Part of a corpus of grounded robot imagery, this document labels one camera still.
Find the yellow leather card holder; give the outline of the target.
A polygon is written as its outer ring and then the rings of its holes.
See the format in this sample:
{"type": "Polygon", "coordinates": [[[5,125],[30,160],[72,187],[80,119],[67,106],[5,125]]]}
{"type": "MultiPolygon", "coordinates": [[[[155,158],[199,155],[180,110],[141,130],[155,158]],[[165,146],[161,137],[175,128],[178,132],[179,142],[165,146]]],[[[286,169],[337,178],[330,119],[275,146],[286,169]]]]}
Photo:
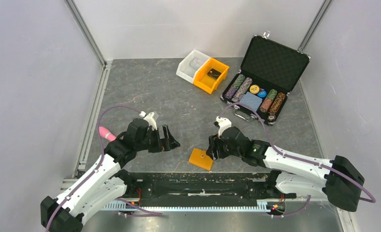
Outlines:
{"type": "Polygon", "coordinates": [[[194,148],[188,162],[206,171],[210,171],[213,166],[213,159],[207,155],[205,150],[194,148]]]}

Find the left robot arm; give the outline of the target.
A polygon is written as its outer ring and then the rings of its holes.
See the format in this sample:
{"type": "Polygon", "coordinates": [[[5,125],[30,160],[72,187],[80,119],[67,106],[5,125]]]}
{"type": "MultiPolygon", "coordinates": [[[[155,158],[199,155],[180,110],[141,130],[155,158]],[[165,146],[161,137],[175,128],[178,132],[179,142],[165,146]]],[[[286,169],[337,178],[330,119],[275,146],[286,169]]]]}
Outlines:
{"type": "Polygon", "coordinates": [[[118,197],[131,197],[137,183],[123,167],[139,151],[166,152],[180,147],[163,125],[160,138],[154,122],[136,118],[104,148],[103,154],[71,187],[40,204],[41,224],[47,232],[80,232],[83,226],[105,205],[118,197]]]}

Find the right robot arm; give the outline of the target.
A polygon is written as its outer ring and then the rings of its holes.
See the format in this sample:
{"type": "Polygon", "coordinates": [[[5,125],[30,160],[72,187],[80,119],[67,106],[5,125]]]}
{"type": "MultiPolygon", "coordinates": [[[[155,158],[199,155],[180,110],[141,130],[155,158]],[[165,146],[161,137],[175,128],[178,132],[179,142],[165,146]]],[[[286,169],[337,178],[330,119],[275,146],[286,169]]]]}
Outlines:
{"type": "Polygon", "coordinates": [[[319,159],[290,153],[261,140],[251,140],[237,127],[209,137],[207,155],[213,160],[229,156],[241,158],[250,166],[271,169],[264,184],[270,197],[281,194],[311,195],[326,198],[334,206],[355,212],[365,179],[342,156],[319,159]]]}

